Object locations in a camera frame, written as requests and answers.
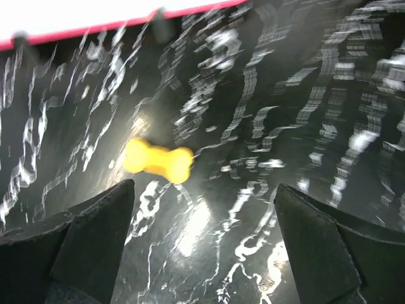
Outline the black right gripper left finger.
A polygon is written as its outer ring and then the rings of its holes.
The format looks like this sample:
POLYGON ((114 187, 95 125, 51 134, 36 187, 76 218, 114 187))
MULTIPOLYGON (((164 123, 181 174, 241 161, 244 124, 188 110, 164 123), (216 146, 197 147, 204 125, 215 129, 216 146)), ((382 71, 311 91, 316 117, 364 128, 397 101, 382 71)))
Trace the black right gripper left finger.
POLYGON ((1 303, 109 303, 134 207, 131 179, 1 235, 1 303))

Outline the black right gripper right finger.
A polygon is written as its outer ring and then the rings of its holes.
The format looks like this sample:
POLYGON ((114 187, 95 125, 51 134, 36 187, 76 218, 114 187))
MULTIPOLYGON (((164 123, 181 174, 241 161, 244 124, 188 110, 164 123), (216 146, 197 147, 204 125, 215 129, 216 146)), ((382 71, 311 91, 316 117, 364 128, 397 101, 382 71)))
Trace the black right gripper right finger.
POLYGON ((404 233, 285 184, 275 209, 301 303, 404 303, 404 233))

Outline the pink-framed whiteboard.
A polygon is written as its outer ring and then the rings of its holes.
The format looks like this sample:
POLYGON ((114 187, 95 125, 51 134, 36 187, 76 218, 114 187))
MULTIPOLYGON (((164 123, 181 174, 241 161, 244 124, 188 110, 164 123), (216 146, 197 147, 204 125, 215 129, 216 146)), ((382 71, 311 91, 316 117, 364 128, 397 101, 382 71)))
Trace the pink-framed whiteboard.
POLYGON ((229 8, 242 1, 1 1, 1 50, 25 34, 30 44, 58 41, 123 25, 229 8))

